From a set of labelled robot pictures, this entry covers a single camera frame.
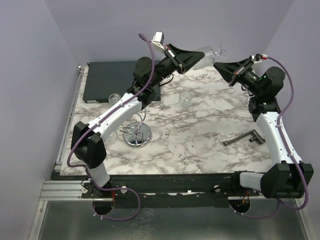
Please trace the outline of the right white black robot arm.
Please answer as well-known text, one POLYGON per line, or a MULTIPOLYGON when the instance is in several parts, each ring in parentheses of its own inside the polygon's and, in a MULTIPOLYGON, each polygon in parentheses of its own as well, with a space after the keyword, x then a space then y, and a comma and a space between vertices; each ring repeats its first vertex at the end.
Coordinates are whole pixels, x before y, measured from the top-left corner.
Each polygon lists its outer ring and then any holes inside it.
POLYGON ((300 199, 307 195, 306 187, 314 169, 297 154, 284 127, 284 110, 277 101, 277 94, 287 77, 284 69, 272 66, 262 76, 253 72, 254 61, 265 58, 258 54, 239 62, 213 64, 229 86, 239 83, 252 94, 248 110, 264 136, 273 164, 265 173, 238 172, 237 179, 230 183, 230 191, 241 196, 253 189, 266 198, 300 199))

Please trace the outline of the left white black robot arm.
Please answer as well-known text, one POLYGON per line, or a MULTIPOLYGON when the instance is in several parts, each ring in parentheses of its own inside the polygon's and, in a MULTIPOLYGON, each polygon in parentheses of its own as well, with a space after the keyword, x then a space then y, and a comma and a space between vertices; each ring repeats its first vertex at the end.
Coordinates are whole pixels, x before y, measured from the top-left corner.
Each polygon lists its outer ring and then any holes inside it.
POLYGON ((172 44, 164 47, 165 57, 158 63, 155 58, 141 57, 135 63, 133 84, 122 98, 90 123, 79 121, 73 128, 71 154, 75 155, 95 183, 93 191, 101 198, 111 191, 110 176, 104 165, 107 157, 105 141, 124 121, 147 107, 156 93, 154 86, 174 72, 184 74, 205 54, 202 51, 179 49, 172 44))

